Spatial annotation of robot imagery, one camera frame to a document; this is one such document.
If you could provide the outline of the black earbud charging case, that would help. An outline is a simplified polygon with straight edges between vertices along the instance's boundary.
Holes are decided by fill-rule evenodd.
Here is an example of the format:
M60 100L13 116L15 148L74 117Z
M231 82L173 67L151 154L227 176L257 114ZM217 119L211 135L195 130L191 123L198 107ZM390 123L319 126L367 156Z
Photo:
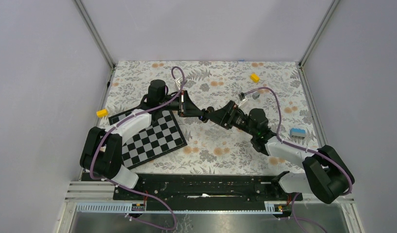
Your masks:
M198 117L198 119L203 122L203 123L207 123L208 122L208 118L206 117L206 112L203 112L201 116Z

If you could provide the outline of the black oval case lid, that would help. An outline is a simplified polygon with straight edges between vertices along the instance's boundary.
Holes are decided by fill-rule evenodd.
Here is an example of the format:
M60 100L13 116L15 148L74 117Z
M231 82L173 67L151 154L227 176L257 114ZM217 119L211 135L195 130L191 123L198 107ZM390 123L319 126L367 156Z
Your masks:
M206 112L207 113L211 113L211 112L214 112L215 111L215 109L214 109L214 107L212 107L212 106L209 106L207 109L206 109Z

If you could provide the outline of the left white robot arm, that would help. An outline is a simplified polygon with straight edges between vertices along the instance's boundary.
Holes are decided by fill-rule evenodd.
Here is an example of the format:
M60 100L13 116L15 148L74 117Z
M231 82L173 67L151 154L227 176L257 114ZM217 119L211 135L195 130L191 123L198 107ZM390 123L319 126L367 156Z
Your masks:
M138 183L138 175L124 166L122 147L133 136L156 122L164 110L177 111L181 117L205 119L205 110L193 104L187 91L179 90L171 95L167 93L167 85L163 80L153 80L141 103L128 116L106 129L93 127L89 130L80 166L89 170L92 179L107 179L125 187L124 192L129 198L140 198L143 187Z

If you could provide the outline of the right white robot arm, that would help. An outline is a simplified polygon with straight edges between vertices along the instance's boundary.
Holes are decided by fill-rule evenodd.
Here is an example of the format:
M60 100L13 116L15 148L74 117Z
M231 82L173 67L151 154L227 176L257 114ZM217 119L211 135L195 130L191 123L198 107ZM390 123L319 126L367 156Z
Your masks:
M245 114L234 101L229 101L218 110L208 107L204 117L225 129L236 127L248 133L257 152L282 158L304 170L302 173L285 172L271 186L275 199L283 200L290 193L310 193L330 204L355 183L354 176L333 147L324 145L311 150L279 139L269 128L261 108L253 108Z

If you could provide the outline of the floral patterned table mat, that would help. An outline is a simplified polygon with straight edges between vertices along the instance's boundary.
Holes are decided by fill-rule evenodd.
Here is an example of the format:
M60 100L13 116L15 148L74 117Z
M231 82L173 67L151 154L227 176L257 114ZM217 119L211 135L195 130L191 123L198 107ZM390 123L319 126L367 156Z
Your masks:
M250 79L260 77L258 83ZM109 115L137 106L152 80L166 82L176 91L174 78L186 76L185 90L199 108L219 109L238 94L257 88L260 97L248 98L243 111L265 110L271 130L281 138L311 149L320 146L295 62L205 62L205 61L120 61L110 83L104 105ZM187 146L156 158L134 169L135 173L278 175L302 169L282 158L254 150L250 135L232 128L226 130L195 117L177 118ZM291 137L291 128L304 129L305 138Z

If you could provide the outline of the black white checkerboard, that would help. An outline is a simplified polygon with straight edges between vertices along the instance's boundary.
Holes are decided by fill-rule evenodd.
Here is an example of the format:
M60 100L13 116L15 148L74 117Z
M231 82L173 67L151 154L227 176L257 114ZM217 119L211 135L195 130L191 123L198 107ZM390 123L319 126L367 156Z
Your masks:
M185 146L187 142L176 117L164 110L161 118L123 144L123 164L133 169Z

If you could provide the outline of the small grey block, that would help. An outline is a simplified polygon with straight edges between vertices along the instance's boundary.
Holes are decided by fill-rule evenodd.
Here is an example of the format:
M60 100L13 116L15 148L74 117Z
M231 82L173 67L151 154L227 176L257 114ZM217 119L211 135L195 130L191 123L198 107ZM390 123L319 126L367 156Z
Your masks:
M254 92L254 93L252 94L252 98L253 98L254 100L258 99L259 97L260 97L260 93L259 93L259 92Z

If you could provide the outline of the yellow block far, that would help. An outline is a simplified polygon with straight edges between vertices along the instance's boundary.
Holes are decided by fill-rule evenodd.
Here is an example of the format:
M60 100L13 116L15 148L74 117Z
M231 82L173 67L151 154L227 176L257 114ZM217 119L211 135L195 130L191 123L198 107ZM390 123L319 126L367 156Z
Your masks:
M258 83L258 82L260 81L260 77L259 77L257 74L255 74L255 73L252 73L252 74L250 75L250 79L251 79L253 82L255 82L255 83Z

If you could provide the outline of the yellow block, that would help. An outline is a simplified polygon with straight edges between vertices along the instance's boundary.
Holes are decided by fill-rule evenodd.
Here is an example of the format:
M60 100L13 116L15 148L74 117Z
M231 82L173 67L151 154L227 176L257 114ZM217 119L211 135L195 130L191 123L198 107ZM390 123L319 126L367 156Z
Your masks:
M250 75L250 79L251 79L253 82L255 82L255 83L258 83L258 82L260 81L260 77L259 77L257 74L255 74L255 73L252 73L252 74Z
M98 118L103 118L105 116L108 116L109 112L107 109L102 109L96 112L96 115Z

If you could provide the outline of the blue white eraser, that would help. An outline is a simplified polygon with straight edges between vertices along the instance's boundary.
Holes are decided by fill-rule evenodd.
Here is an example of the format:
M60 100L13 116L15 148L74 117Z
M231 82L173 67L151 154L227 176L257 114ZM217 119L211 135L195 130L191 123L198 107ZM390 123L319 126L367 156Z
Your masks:
M305 138L307 136L307 133L304 129L298 129L298 128L291 128L289 131L289 135L291 137L301 137Z

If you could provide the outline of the yellow block left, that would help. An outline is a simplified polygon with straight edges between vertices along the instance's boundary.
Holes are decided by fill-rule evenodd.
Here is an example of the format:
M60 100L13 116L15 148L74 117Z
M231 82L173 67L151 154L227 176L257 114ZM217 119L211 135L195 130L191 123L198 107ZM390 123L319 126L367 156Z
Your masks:
M108 116L109 112L107 109L102 109L96 112L96 115L98 118L103 118L105 116Z

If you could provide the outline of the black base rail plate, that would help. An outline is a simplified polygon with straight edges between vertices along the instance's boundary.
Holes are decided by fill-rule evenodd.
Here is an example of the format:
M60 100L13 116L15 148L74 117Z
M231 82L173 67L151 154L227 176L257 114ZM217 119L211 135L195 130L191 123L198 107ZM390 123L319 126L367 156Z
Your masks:
M254 175L139 174L134 189L148 197L117 187L113 199L141 201L148 211L166 210L153 196L173 211L262 211L266 201L286 205L303 199L302 195L285 192L278 179Z

